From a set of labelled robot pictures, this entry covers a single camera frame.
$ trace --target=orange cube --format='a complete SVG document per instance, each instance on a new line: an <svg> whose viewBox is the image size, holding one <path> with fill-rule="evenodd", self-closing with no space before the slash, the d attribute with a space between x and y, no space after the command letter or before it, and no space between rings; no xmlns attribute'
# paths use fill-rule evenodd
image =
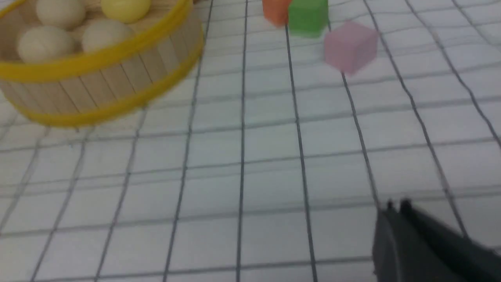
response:
<svg viewBox="0 0 501 282"><path fill-rule="evenodd" d="M292 0L263 0L265 18L277 27L286 25L291 2Z"/></svg>

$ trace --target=ball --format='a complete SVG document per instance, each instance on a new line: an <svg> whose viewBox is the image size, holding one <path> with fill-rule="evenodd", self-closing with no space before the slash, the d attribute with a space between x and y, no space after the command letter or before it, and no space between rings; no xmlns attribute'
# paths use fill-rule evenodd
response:
<svg viewBox="0 0 501 282"><path fill-rule="evenodd" d="M110 19L126 24L143 18L151 7L151 0L101 0L101 9Z"/></svg>
<svg viewBox="0 0 501 282"><path fill-rule="evenodd" d="M85 5L82 0L38 0L37 16L46 26L71 30L85 19Z"/></svg>
<svg viewBox="0 0 501 282"><path fill-rule="evenodd" d="M67 31L51 26L31 28L18 41L19 57L32 64L68 56L75 48L75 40Z"/></svg>
<svg viewBox="0 0 501 282"><path fill-rule="evenodd" d="M82 36L84 52L93 52L119 44L134 36L134 31L116 20L99 20L92 23Z"/></svg>

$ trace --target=white ball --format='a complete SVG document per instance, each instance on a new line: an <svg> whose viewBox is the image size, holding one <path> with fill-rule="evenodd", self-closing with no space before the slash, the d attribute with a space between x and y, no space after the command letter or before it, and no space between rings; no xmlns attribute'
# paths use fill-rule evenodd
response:
<svg viewBox="0 0 501 282"><path fill-rule="evenodd" d="M116 20L99 20L88 26L82 36L84 52L93 52L117 45L134 36L134 31Z"/></svg>
<svg viewBox="0 0 501 282"><path fill-rule="evenodd" d="M82 0L38 0L37 16L46 26L71 30L85 19Z"/></svg>
<svg viewBox="0 0 501 282"><path fill-rule="evenodd" d="M75 51L75 41L60 28L35 27L21 35L18 54L25 63L43 63L68 56Z"/></svg>

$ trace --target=cube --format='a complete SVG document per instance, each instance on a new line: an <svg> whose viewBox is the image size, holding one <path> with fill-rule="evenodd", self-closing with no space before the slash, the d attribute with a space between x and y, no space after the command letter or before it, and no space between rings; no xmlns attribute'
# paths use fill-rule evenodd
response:
<svg viewBox="0 0 501 282"><path fill-rule="evenodd" d="M291 34L318 37L329 20L328 0L292 0L289 5Z"/></svg>
<svg viewBox="0 0 501 282"><path fill-rule="evenodd" d="M292 0L263 0L265 18L276 27L287 24L288 8Z"/></svg>
<svg viewBox="0 0 501 282"><path fill-rule="evenodd" d="M376 58L378 32L355 22L329 32L324 39L325 61L349 75Z"/></svg>

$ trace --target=table surface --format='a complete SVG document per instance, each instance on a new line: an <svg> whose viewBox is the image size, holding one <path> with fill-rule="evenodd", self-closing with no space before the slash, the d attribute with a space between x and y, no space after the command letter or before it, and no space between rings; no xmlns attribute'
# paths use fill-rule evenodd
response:
<svg viewBox="0 0 501 282"><path fill-rule="evenodd" d="M500 0L329 0L382 36L352 77L261 1L196 10L202 63L145 110L75 131L0 99L1 282L374 282L402 197L501 250Z"/></svg>

